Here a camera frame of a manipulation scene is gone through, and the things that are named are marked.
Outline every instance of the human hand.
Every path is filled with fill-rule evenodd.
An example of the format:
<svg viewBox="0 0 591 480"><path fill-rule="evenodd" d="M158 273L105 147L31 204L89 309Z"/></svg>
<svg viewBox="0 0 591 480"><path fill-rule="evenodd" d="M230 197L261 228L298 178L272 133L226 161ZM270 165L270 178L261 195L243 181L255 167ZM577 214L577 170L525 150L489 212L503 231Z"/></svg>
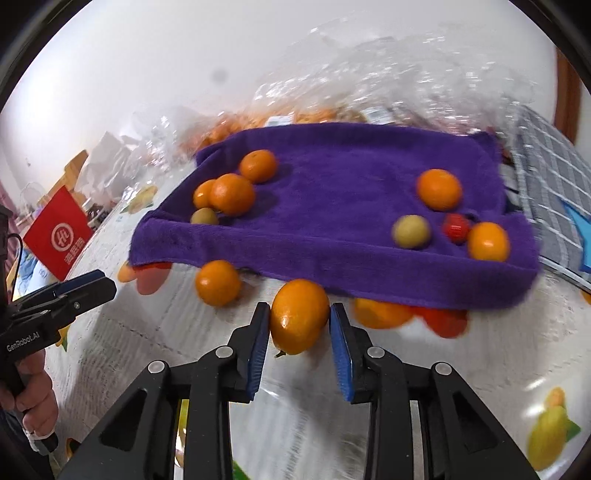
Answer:
<svg viewBox="0 0 591 480"><path fill-rule="evenodd" d="M0 406L4 410L28 410L22 425L30 433L40 437L49 435L56 426L57 400L53 382L45 372L45 350L35 352L17 364L21 375L28 375L25 390L16 397L0 382Z"/></svg>

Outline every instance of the plastic bag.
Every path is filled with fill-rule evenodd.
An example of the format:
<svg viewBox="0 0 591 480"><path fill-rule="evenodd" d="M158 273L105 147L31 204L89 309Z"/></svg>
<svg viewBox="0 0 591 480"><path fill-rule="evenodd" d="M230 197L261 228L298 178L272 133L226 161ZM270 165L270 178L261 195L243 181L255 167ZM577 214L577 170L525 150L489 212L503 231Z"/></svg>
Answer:
<svg viewBox="0 0 591 480"><path fill-rule="evenodd" d="M158 186L173 169L185 165L215 119L189 108L152 107L134 112L120 141L107 132L86 160L75 191L99 205L129 203L142 189Z"/></svg>
<svg viewBox="0 0 591 480"><path fill-rule="evenodd" d="M118 202L129 185L125 167L130 153L113 134L105 133L82 165L74 190L98 205Z"/></svg>
<svg viewBox="0 0 591 480"><path fill-rule="evenodd" d="M292 46L255 93L250 123L260 127L271 116L291 115L294 123L489 131L504 140L514 134L519 105L532 100L532 83L465 47L473 38L466 29L402 40L358 34L369 40L351 45L354 24L330 22Z"/></svg>

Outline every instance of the table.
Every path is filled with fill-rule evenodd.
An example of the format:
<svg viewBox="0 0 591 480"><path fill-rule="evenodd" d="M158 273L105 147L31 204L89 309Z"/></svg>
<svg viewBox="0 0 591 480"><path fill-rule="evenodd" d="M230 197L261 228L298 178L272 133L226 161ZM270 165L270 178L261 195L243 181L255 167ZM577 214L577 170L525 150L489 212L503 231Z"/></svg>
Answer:
<svg viewBox="0 0 591 480"><path fill-rule="evenodd" d="M158 205L192 171L187 165L163 182ZM71 276L100 268L115 279L131 235L146 209L129 215L118 206L89 242ZM239 302L224 309L203 304L194 291L197 269L176 264L152 296L135 283L117 283L115 299L80 316L67 352L47 350L47 368L60 405L57 433L82 440L128 384L155 359L178 365L224 345L249 323L258 301L272 302L282 282L245 275ZM331 297L331 301L349 299ZM554 480L568 468L591 432L591 306L580 291L543 273L519 306L471 312L468 333L456 340L432 334L421 321L371 331L374 344L404 362L452 364L525 451L530 431L553 387L566 393L569 417L582 432L558 461L540 473ZM230 407L235 460L253 480L361 478L369 410L349 406L338 391L327 333L310 351L275 359L269 345L261 390L249 406ZM63 452L58 458L64 459Z"/></svg>

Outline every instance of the blue object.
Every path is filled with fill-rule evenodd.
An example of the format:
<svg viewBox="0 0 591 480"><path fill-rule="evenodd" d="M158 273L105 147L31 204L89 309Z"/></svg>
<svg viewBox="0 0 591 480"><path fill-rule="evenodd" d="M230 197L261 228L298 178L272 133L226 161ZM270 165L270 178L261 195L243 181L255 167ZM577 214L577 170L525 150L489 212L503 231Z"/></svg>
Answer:
<svg viewBox="0 0 591 480"><path fill-rule="evenodd" d="M72 278L71 280L67 280L65 282L61 282L56 288L56 295L63 295L64 293L68 293L79 287L83 287L87 283L98 280L104 276L105 274L100 270L93 270L92 272L80 275L79 277Z"/></svg>
<svg viewBox="0 0 591 480"><path fill-rule="evenodd" d="M246 393L254 400L256 392L261 385L262 367L265 364L267 345L269 343L269 316L265 315L256 334L256 340L252 347L248 361L248 380L246 381Z"/></svg>
<svg viewBox="0 0 591 480"><path fill-rule="evenodd" d="M345 334L340 325L335 306L330 307L330 341L335 361L337 381L346 401L351 402L353 395L353 362L345 342Z"/></svg>
<svg viewBox="0 0 591 480"><path fill-rule="evenodd" d="M581 261L580 270L591 273L591 222L567 202L562 200L562 204L564 206L564 211L566 211L567 215L577 228L579 236L581 237L581 243L583 244L583 259Z"/></svg>

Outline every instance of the yellow fruit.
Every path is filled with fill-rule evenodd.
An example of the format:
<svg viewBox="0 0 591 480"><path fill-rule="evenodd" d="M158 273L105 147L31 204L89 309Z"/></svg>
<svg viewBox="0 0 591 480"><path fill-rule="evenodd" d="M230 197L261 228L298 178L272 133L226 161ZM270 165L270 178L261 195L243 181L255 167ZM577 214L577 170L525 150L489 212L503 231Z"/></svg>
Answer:
<svg viewBox="0 0 591 480"><path fill-rule="evenodd" d="M420 215L405 215L393 225L392 238L401 248L424 247L431 239L431 227Z"/></svg>
<svg viewBox="0 0 591 480"><path fill-rule="evenodd" d="M355 299L353 309L355 319L367 328L400 327L413 318L413 311L410 307L387 301Z"/></svg>
<svg viewBox="0 0 591 480"><path fill-rule="evenodd" d="M191 223L202 225L219 225L216 212L211 208L200 208L191 215Z"/></svg>
<svg viewBox="0 0 591 480"><path fill-rule="evenodd" d="M554 387L550 390L546 400L544 400L544 407L546 408L557 406L566 408L566 396L564 395L564 390L560 387Z"/></svg>
<svg viewBox="0 0 591 480"><path fill-rule="evenodd" d="M212 307L223 307L236 299L241 287L236 268L225 260L205 264L195 277L199 297Z"/></svg>
<svg viewBox="0 0 591 480"><path fill-rule="evenodd" d="M329 318L324 289L308 280L292 280L273 299L269 328L275 346L297 355L316 343Z"/></svg>
<svg viewBox="0 0 591 480"><path fill-rule="evenodd" d="M527 459L537 472L552 465L562 453L568 420L566 409L561 406L540 414L527 445Z"/></svg>

